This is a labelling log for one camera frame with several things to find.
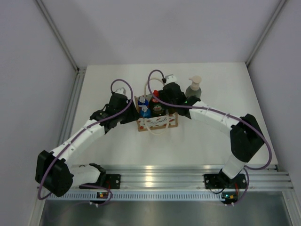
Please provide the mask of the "blue orange pump bottle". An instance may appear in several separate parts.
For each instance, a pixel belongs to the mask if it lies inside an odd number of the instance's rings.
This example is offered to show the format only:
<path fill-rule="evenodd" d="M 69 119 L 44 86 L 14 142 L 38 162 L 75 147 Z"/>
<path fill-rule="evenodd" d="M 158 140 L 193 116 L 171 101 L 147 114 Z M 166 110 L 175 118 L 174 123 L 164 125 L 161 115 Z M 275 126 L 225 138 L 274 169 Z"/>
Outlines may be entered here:
<path fill-rule="evenodd" d="M 151 111 L 146 105 L 138 105 L 140 107 L 140 115 L 143 118 L 150 118 L 151 117 Z"/>

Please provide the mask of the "large green dish soap bottle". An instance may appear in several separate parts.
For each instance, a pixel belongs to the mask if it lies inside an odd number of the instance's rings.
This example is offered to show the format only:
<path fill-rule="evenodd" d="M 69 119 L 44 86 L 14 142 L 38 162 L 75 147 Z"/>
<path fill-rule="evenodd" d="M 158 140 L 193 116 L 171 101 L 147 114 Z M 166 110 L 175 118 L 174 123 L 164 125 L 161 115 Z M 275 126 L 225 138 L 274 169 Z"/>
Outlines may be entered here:
<path fill-rule="evenodd" d="M 149 109 L 152 117 L 166 115 L 166 108 L 153 96 L 151 96 L 149 101 Z"/>

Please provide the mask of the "grey-green pump soap bottle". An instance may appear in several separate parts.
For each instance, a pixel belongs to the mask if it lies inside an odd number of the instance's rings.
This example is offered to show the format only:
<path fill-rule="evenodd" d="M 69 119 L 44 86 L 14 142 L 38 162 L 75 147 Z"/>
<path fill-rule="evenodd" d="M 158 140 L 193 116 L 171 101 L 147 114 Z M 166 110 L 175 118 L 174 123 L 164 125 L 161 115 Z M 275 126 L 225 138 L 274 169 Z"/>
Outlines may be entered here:
<path fill-rule="evenodd" d="M 201 97 L 202 90 L 200 88 L 200 83 L 202 81 L 202 78 L 200 76 L 193 76 L 189 78 L 191 81 L 191 84 L 187 87 L 185 91 L 186 97 L 196 96 L 197 98 Z"/>

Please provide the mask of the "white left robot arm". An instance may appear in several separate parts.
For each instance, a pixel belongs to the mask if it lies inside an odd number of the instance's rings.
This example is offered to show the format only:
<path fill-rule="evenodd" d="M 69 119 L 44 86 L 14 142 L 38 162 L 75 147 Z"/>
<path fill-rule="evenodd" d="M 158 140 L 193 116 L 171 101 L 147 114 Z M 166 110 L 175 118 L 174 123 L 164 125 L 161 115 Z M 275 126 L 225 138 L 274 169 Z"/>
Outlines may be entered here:
<path fill-rule="evenodd" d="M 67 141 L 50 152 L 38 155 L 35 180 L 57 197 L 70 188 L 101 188 L 106 184 L 106 170 L 96 163 L 75 166 L 75 161 L 97 139 L 118 123 L 127 124 L 139 119 L 132 99 L 113 93 L 109 103 L 89 117 L 84 126 Z"/>

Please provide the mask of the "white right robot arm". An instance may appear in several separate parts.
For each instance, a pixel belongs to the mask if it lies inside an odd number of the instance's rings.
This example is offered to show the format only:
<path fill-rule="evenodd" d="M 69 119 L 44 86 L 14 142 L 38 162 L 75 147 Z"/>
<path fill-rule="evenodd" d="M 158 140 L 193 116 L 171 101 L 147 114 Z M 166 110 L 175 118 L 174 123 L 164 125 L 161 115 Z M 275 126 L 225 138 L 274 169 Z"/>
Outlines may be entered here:
<path fill-rule="evenodd" d="M 236 182 L 236 176 L 265 143 L 258 122 L 251 114 L 237 118 L 222 113 L 208 106 L 199 97 L 186 97 L 175 82 L 165 85 L 158 92 L 158 97 L 179 115 L 205 123 L 229 137 L 231 155 L 216 179 L 224 188 Z"/>

